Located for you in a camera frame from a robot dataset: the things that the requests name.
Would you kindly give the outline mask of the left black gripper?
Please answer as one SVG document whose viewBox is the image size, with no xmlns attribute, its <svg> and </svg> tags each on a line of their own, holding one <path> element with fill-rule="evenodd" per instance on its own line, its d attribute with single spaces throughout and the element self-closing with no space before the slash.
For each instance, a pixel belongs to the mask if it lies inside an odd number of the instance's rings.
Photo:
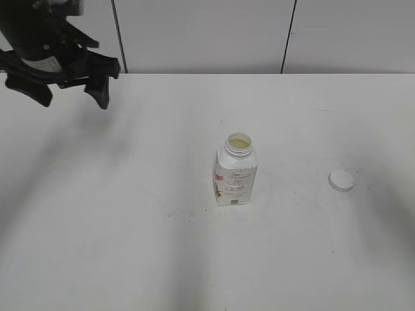
<svg viewBox="0 0 415 311">
<path fill-rule="evenodd" d="M 66 19 L 2 20 L 1 32 L 12 47 L 1 51 L 7 88 L 48 108 L 53 99 L 49 84 L 85 84 L 84 92 L 100 109 L 108 109 L 109 78 L 118 78 L 120 65 L 117 58 L 89 50 L 99 42 Z"/>
</svg>

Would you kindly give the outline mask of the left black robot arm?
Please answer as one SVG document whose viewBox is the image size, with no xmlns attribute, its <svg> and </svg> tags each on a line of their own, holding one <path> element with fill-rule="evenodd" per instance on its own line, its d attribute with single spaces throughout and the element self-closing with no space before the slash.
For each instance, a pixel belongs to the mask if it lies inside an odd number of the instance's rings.
<svg viewBox="0 0 415 311">
<path fill-rule="evenodd" d="M 68 22 L 82 7 L 81 1 L 1 2 L 1 34 L 11 46 L 1 51 L 7 88 L 49 107 L 51 85 L 84 86 L 101 109 L 108 108 L 109 81 L 119 77 L 119 61 L 96 53 L 98 41 Z"/>
</svg>

